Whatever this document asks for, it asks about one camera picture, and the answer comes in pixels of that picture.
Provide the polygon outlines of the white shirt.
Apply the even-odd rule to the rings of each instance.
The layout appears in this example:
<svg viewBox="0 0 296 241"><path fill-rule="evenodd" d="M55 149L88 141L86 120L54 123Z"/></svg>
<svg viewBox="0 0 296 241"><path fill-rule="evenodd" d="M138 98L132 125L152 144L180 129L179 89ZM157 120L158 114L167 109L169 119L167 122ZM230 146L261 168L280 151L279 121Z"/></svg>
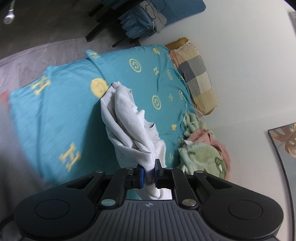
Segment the white shirt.
<svg viewBox="0 0 296 241"><path fill-rule="evenodd" d="M120 82L112 83L100 99L101 117L121 168L144 168L144 188L137 193L142 199L169 200L168 189L156 188L155 161L166 165L166 144L160 139L155 123L145 120L145 111L134 102L132 90Z"/></svg>

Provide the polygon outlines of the green fleece blanket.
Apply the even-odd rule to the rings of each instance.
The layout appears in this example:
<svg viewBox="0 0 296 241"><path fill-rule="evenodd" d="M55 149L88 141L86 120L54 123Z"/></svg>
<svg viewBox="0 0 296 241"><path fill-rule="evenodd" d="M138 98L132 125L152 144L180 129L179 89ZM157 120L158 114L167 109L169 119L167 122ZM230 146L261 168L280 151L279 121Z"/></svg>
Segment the green fleece blanket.
<svg viewBox="0 0 296 241"><path fill-rule="evenodd" d="M211 145L189 141L189 136L199 128L205 128L201 120L193 113L187 113L183 119L184 138L179 139L178 152L180 164L178 166L185 174L194 174L195 171L204 171L225 180L226 166L219 152Z"/></svg>

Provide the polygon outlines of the teal patterned bed sheet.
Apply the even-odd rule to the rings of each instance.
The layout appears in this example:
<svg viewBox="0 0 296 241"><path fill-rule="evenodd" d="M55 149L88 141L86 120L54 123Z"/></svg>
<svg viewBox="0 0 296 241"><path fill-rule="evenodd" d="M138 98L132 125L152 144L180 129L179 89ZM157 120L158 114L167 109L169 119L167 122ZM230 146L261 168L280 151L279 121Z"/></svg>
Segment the teal patterned bed sheet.
<svg viewBox="0 0 296 241"><path fill-rule="evenodd" d="M161 45L98 54L49 66L33 83L9 95L23 151L33 169L56 184L119 164L101 118L100 99L114 82L132 90L145 119L166 144L165 165L179 165L178 140L191 111L184 79Z"/></svg>

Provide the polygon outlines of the pink blanket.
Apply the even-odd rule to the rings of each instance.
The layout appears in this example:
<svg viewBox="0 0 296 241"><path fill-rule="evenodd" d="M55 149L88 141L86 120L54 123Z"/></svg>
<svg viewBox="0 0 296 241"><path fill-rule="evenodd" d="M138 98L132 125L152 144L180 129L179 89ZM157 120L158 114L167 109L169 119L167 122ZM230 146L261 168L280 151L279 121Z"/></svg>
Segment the pink blanket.
<svg viewBox="0 0 296 241"><path fill-rule="evenodd" d="M229 153L224 146L224 144L217 141L212 133L210 133L205 128L199 128L196 130L196 132L192 133L189 138L189 141L192 141L193 143L201 142L207 145L213 146L220 154L222 160L225 163L226 166L226 176L225 180L229 181L230 179L230 171L231 171L231 160Z"/></svg>

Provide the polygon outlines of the framed leaf picture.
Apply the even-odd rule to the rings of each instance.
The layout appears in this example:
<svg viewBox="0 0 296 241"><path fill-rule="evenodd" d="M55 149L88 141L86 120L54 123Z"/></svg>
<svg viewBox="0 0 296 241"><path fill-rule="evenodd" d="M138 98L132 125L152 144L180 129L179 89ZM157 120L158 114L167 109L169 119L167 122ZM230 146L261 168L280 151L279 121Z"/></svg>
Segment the framed leaf picture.
<svg viewBox="0 0 296 241"><path fill-rule="evenodd" d="M290 198L295 210L295 123L269 130L268 134L285 171Z"/></svg>

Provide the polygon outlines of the plaid beige grey pillow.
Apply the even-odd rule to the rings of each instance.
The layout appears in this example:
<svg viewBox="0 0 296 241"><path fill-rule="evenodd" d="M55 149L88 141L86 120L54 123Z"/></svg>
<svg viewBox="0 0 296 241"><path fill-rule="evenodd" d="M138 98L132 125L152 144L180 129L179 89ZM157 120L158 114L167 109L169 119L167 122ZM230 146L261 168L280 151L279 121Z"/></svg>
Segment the plaid beige grey pillow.
<svg viewBox="0 0 296 241"><path fill-rule="evenodd" d="M218 101L211 84L204 61L186 37L165 45L170 58L184 79L190 92L191 100L199 115L208 115L218 106Z"/></svg>

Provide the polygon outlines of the grey cloth on chair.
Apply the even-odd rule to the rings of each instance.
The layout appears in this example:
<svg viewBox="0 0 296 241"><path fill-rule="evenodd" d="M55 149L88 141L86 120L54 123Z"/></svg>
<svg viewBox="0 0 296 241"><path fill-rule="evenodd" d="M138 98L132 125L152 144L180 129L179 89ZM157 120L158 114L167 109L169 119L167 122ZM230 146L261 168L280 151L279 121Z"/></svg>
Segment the grey cloth on chair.
<svg viewBox="0 0 296 241"><path fill-rule="evenodd" d="M167 18L156 8L152 1L143 1L139 5L152 20L153 30L159 33L167 24Z"/></svg>

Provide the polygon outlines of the blue covered chair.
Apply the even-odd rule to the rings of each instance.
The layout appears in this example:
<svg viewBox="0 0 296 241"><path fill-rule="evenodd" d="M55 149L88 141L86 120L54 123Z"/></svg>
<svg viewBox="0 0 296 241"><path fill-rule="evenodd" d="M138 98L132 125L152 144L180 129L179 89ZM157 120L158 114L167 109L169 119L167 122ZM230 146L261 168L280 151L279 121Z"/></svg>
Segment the blue covered chair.
<svg viewBox="0 0 296 241"><path fill-rule="evenodd" d="M152 1L152 3L167 18L166 25L199 14L206 9L203 1ZM139 4L119 17L122 28L130 39L150 37L156 33L153 30L152 20Z"/></svg>

